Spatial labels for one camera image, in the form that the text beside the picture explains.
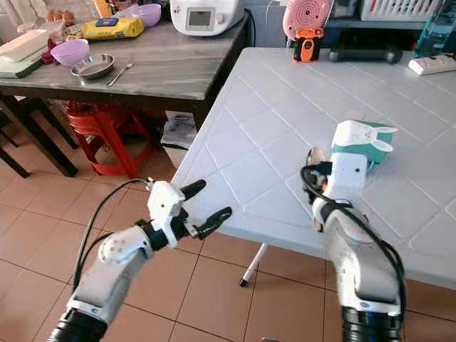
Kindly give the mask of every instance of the robotic hand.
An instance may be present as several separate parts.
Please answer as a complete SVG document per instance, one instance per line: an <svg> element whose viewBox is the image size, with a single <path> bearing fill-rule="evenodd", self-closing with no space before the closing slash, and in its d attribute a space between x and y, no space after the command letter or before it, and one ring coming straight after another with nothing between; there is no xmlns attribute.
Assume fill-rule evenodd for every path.
<svg viewBox="0 0 456 342"><path fill-rule="evenodd" d="M187 222L182 204L205 185L199 180L179 190L168 182L148 182L147 207L152 221L139 221L102 242L98 258L73 292L47 341L98 342L117 315L132 278L154 252L176 247L177 240L189 235L204 239L220 227L231 216L230 207L213 214L202 226Z"/></svg>
<svg viewBox="0 0 456 342"><path fill-rule="evenodd" d="M400 341L405 311L399 254L355 209L367 170L365 155L333 153L331 161L310 151L301 170L305 191L337 273L344 341Z"/></svg>

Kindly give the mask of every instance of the stainless steel plate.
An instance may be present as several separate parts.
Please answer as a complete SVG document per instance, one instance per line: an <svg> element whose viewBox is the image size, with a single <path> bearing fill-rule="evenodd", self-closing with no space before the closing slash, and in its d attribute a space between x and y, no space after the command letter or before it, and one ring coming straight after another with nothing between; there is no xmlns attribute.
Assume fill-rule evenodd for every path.
<svg viewBox="0 0 456 342"><path fill-rule="evenodd" d="M99 78L110 71L114 66L114 57L108 53L98 53L84 58L71 67L71 73L81 78Z"/></svg>

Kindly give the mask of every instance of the pink bowl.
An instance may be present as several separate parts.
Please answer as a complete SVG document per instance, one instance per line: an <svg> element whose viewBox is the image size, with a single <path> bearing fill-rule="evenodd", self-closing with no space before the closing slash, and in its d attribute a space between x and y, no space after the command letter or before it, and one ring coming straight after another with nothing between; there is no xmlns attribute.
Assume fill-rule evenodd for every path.
<svg viewBox="0 0 456 342"><path fill-rule="evenodd" d="M145 22L145 27L152 27L162 16L162 7L159 4L147 4L134 8L132 16L141 18Z"/></svg>
<svg viewBox="0 0 456 342"><path fill-rule="evenodd" d="M57 45L51 55L62 65L71 67L90 55L90 48L85 39L73 39Z"/></svg>

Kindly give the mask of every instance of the white plastic table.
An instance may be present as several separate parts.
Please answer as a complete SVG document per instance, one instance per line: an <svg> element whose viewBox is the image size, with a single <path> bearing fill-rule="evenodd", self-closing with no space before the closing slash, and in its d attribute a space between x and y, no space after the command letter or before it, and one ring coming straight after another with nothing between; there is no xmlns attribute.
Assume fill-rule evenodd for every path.
<svg viewBox="0 0 456 342"><path fill-rule="evenodd" d="M325 257L299 170L310 147L329 151L338 122L393 125L390 153L357 204L400 252L407 277L456 289L456 73L417 76L398 64L292 63L284 48L246 48L174 183L207 186L185 209L220 232Z"/></svg>

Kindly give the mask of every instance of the white basket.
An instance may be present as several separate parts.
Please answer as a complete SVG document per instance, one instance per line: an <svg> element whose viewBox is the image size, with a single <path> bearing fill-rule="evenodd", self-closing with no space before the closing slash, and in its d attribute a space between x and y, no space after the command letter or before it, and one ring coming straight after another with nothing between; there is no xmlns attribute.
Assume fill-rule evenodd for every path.
<svg viewBox="0 0 456 342"><path fill-rule="evenodd" d="M426 21L441 0L361 0L362 21Z"/></svg>

